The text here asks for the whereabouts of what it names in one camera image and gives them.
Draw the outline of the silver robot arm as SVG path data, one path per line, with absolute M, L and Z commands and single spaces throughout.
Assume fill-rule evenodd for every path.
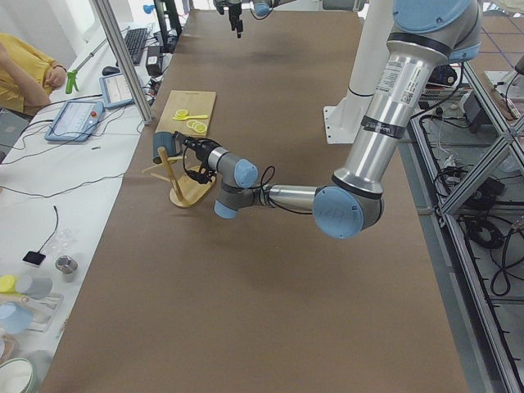
M 437 66 L 472 59 L 480 47 L 476 1 L 372 1 L 354 71 L 369 70 L 368 98 L 345 164 L 323 187 L 268 183 L 249 160 L 208 138 L 173 137 L 177 153 L 192 150 L 203 168 L 192 179 L 221 176 L 215 213 L 236 217 L 250 206 L 312 215 L 330 237 L 345 239 L 382 216 L 382 176 Z

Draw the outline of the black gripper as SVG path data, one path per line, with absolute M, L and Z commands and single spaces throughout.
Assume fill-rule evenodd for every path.
M 196 158 L 202 163 L 203 166 L 208 167 L 208 159 L 211 152 L 219 147 L 219 144 L 208 138 L 193 138 L 180 133 L 179 131 L 174 132 L 174 155 L 182 156 L 186 153 L 187 148 L 193 150 L 196 153 Z
M 231 31 L 237 31 L 237 38 L 242 37 L 243 21 L 241 20 L 242 1 L 228 0 L 228 18 L 231 25 Z

